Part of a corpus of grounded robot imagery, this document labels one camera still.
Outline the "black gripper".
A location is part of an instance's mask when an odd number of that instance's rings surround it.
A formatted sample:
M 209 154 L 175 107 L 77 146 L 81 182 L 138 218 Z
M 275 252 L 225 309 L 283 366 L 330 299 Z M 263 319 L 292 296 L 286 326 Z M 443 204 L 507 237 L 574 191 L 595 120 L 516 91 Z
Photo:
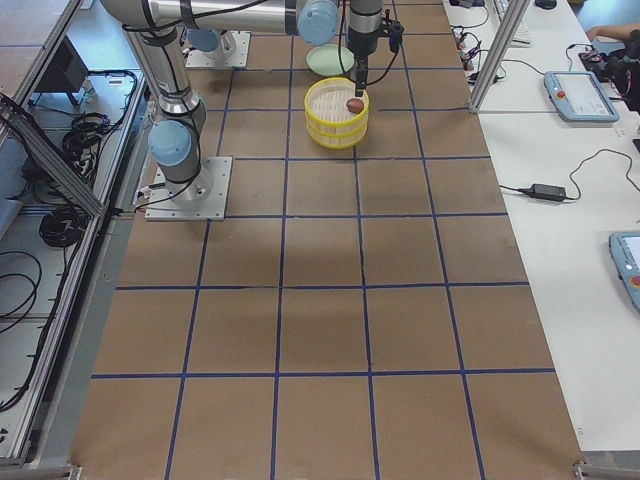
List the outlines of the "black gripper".
M 386 38 L 389 50 L 396 54 L 403 40 L 403 25 L 383 7 L 347 8 L 347 47 L 354 54 L 354 95 L 363 96 L 368 83 L 368 56 L 377 50 L 378 40 Z

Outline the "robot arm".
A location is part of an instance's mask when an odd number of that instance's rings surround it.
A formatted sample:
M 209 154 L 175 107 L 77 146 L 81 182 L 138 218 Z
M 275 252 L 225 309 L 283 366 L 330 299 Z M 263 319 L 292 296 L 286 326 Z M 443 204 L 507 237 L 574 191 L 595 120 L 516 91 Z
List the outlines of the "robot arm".
M 106 11 L 129 36 L 136 59 L 157 90 L 161 112 L 183 120 L 204 111 L 192 89 L 178 28 L 238 30 L 299 36 L 323 46 L 335 36 L 346 41 L 354 66 L 348 77 L 354 96 L 363 97 L 380 80 L 369 79 L 369 57 L 381 38 L 398 54 L 402 24 L 381 1 L 104 1 Z
M 229 56 L 237 50 L 237 42 L 229 30 L 188 29 L 187 40 L 192 48 L 218 56 Z

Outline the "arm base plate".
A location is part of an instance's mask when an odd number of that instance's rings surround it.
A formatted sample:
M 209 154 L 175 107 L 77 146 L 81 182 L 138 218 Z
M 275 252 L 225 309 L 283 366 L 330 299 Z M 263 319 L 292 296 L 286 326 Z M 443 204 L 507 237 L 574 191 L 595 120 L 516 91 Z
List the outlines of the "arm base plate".
M 223 221 L 225 219 L 233 159 L 206 157 L 194 182 L 182 191 L 182 186 L 166 182 L 159 167 L 154 181 L 164 183 L 153 189 L 145 208 L 148 221 Z
M 234 30 L 188 30 L 186 67 L 191 70 L 244 69 L 251 34 Z

